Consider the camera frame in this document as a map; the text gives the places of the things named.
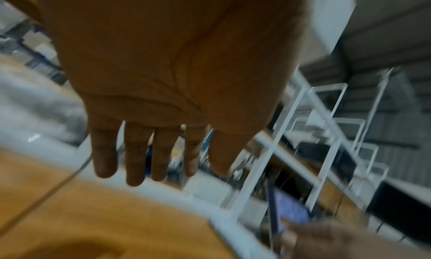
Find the finger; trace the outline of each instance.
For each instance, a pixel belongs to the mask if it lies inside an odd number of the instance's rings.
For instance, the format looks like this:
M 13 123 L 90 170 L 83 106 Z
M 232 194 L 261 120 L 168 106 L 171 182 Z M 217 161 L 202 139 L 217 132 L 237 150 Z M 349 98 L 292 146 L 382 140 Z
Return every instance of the finger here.
M 191 177 L 198 171 L 199 154 L 208 127 L 187 127 L 185 129 L 184 173 Z
M 172 148 L 181 133 L 180 126 L 158 127 L 154 131 L 151 177 L 162 181 L 166 177 L 167 166 L 171 159 Z
M 146 127 L 135 122 L 126 122 L 124 128 L 124 146 L 126 150 L 126 182 L 138 186 L 145 179 L 145 161 L 148 140 L 153 134 L 153 127 Z
M 316 237 L 322 239 L 339 239 L 348 240 L 351 238 L 351 232 L 348 227 L 333 221 L 311 222 L 308 224 L 291 224 L 289 230 L 298 235 L 307 237 Z
M 88 114 L 94 171 L 100 178 L 112 177 L 117 171 L 117 135 L 121 121 L 93 112 Z
M 346 245 L 337 245 L 333 241 L 299 236 L 295 246 L 284 246 L 285 252 L 291 254 L 292 259 L 346 259 L 348 258 Z
M 230 177 L 230 166 L 253 135 L 231 135 L 214 131 L 208 150 L 211 169 L 221 177 Z

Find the hand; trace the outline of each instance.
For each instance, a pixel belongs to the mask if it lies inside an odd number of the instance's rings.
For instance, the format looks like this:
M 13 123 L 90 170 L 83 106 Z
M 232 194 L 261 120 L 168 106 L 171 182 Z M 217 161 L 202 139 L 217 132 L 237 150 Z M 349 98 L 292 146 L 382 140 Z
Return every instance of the hand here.
M 212 169 L 229 175 L 269 122 L 299 62 L 311 0 L 38 0 L 44 25 L 88 113 L 96 174 L 117 170 L 125 126 L 127 183 L 166 175 L 180 125 L 196 173 L 210 124 Z
M 281 242 L 292 259 L 431 258 L 425 252 L 333 220 L 290 226 Z

